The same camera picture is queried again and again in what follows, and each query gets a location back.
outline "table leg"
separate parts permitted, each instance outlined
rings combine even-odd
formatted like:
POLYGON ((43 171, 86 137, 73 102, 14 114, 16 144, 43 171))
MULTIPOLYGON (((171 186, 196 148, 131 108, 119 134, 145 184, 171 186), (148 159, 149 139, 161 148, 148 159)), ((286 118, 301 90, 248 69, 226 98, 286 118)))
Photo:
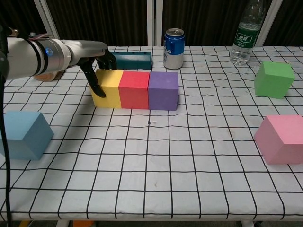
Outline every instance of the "table leg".
POLYGON ((253 221, 241 221, 242 227, 254 227, 253 221))
POLYGON ((59 220, 57 222, 56 227, 68 227, 70 221, 66 221, 66 220, 59 220))

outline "pink cube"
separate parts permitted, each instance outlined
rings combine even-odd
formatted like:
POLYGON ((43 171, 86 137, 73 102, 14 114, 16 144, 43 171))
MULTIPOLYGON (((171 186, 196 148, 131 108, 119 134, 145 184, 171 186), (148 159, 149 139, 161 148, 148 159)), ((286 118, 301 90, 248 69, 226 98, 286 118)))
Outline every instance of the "pink cube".
POLYGON ((303 117, 267 116, 254 139, 268 164, 303 163, 303 117))

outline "plastic water bottle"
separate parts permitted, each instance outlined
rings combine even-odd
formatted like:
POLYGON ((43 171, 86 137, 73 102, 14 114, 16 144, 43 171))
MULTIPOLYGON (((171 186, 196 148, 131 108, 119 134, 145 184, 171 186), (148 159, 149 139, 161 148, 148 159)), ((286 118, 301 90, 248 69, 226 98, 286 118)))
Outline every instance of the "plastic water bottle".
POLYGON ((266 12, 266 0, 250 0, 246 6, 230 51, 231 62, 243 65, 256 43, 266 12))

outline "table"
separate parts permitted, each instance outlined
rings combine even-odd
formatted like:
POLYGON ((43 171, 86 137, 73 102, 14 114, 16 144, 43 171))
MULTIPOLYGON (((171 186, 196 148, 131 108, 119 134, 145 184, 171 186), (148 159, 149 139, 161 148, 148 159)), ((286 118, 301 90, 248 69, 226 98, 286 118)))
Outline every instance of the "table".
MULTIPOLYGON (((152 52, 166 70, 162 47, 110 50, 152 52)), ((191 46, 184 60, 169 112, 95 108, 79 67, 8 81, 5 112, 41 111, 54 131, 41 160, 11 161, 13 218, 302 220, 303 165, 267 165, 253 135, 268 114, 303 115, 303 48, 256 47, 235 67, 226 47, 191 46), (286 98, 254 96, 262 61, 292 65, 286 98)))

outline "red cube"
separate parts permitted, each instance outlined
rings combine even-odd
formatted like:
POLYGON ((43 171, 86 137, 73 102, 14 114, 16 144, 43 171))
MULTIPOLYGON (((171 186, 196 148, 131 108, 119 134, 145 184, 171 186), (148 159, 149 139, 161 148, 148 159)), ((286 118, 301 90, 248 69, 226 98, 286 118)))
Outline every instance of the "red cube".
POLYGON ((149 72, 123 72, 119 84, 122 108, 148 109, 149 77, 149 72))

